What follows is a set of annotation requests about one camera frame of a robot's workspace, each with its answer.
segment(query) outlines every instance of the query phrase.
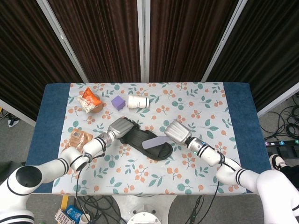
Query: white paper cup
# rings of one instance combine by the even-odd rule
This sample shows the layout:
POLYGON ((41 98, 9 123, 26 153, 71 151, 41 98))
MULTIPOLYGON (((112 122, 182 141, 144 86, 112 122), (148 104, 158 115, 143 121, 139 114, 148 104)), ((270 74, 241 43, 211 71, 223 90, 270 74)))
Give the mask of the white paper cup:
POLYGON ((88 215, 88 214, 83 214, 83 215, 81 215, 81 217, 80 217, 80 221, 79 221, 79 224, 87 224, 88 223, 88 221, 90 220, 90 215, 88 215))
POLYGON ((128 108, 148 108, 150 100, 147 97, 129 95, 128 108))

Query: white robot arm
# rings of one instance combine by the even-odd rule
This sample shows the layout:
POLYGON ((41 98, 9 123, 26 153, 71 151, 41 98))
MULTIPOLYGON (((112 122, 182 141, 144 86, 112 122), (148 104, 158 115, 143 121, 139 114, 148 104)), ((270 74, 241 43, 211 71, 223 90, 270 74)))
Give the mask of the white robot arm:
POLYGON ((124 136, 133 126, 126 118, 119 118, 109 126, 107 132, 85 144, 82 154, 76 148, 69 147, 55 160, 15 170, 0 185, 0 223, 33 224, 34 215, 26 210, 26 201, 35 189, 42 183, 49 183, 65 175, 69 168, 82 170, 106 145, 124 136))
POLYGON ((299 216, 299 192, 286 176, 276 170, 257 174, 242 168, 236 161, 226 158, 198 138, 176 120, 165 130, 165 134, 179 145, 187 145, 195 155, 210 166, 222 164, 216 173, 223 184, 240 185, 261 197, 265 224, 297 224, 299 216))

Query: brown curtain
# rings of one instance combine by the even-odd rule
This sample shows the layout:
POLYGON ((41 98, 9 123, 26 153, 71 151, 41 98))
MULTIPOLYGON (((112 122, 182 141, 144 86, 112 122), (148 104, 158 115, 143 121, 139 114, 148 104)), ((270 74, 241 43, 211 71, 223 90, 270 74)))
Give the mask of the brown curtain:
POLYGON ((208 81, 250 83, 258 111, 299 82, 299 2, 249 0, 208 81))
POLYGON ((140 82, 136 0, 49 0, 90 82, 140 82))
POLYGON ((200 81, 237 2, 152 0, 150 81, 200 81))
POLYGON ((35 0, 2 0, 0 11, 0 98, 36 120, 46 84, 82 79, 35 0))

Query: purple block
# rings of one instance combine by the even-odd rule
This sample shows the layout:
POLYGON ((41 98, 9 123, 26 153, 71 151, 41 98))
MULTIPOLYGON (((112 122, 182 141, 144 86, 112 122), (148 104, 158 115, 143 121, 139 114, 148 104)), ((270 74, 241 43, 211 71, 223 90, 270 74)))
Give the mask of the purple block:
POLYGON ((126 102, 120 96, 115 97, 111 102, 118 111, 126 105, 126 102))

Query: shoe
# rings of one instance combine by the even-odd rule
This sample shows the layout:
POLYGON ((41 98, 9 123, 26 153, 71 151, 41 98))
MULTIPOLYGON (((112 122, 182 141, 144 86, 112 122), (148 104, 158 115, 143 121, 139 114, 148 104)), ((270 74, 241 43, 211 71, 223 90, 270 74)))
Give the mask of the shoe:
POLYGON ((280 171, 282 167, 286 167, 286 162, 277 154, 273 154, 269 158, 271 168, 280 171))

